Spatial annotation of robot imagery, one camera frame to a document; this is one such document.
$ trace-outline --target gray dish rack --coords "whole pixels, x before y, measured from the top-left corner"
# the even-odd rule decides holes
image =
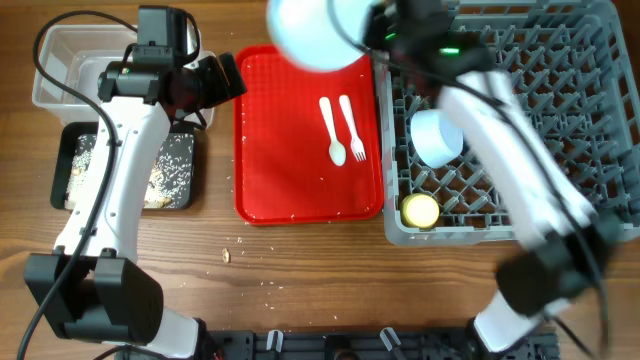
[[[514,90],[550,152],[596,208],[615,208],[625,239],[640,236],[640,101],[622,29],[608,0],[448,2],[452,30],[479,34],[511,73]],[[513,239],[500,196],[473,149],[440,169],[421,163],[410,119],[426,106],[399,74],[374,66],[382,130],[387,239],[396,245],[465,245]],[[433,196],[430,230],[402,223],[413,193]]]

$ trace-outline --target food crumbs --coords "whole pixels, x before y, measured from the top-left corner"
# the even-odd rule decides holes
[[[231,261],[231,254],[229,254],[229,249],[222,249],[222,261],[224,261],[225,264],[228,264],[229,261]]]

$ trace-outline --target white fork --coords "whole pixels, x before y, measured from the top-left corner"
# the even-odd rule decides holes
[[[364,161],[367,159],[367,155],[364,152],[364,144],[358,136],[356,123],[353,119],[351,101],[347,95],[340,96],[340,107],[342,108],[342,113],[344,114],[344,118],[347,120],[347,125],[349,125],[349,131],[351,132],[351,151],[353,152],[353,156],[355,156],[358,161]]]

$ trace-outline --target wooden table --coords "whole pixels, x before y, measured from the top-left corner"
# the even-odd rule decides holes
[[[49,204],[62,126],[31,103],[33,39],[47,20],[77,8],[136,22],[137,1],[107,2],[113,5],[91,5],[89,0],[0,5],[0,359],[15,356],[36,309],[22,279],[25,260],[29,253],[50,251],[69,217]],[[640,5],[620,0],[618,6],[631,59],[640,69]],[[269,42],[264,1],[203,1],[182,7],[196,16],[205,49],[237,53]],[[82,18],[73,23],[96,21],[101,22]],[[233,168],[232,121],[230,103],[217,108],[207,132],[206,181],[193,206],[143,213],[139,265],[160,282],[167,305],[204,319],[214,330],[338,331],[460,326],[489,302],[495,291],[495,263],[518,251],[513,242],[396,247],[384,237],[382,214],[350,223],[245,225],[233,210],[228,179]],[[222,262],[223,248],[231,251],[229,264]],[[640,242],[624,245],[608,279],[613,359],[637,358]],[[591,345],[599,331],[594,300],[590,292],[564,314]],[[582,359],[564,336],[562,341],[565,359]],[[89,359],[106,348],[59,340],[44,322],[28,356]]]

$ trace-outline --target white spoon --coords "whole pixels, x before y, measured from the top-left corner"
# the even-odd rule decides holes
[[[322,117],[324,118],[324,124],[329,131],[329,137],[331,138],[331,145],[329,145],[329,156],[336,166],[344,165],[347,160],[347,150],[338,141],[336,136],[336,128],[333,124],[333,112],[331,111],[331,103],[329,98],[320,98],[320,111],[322,111]]]

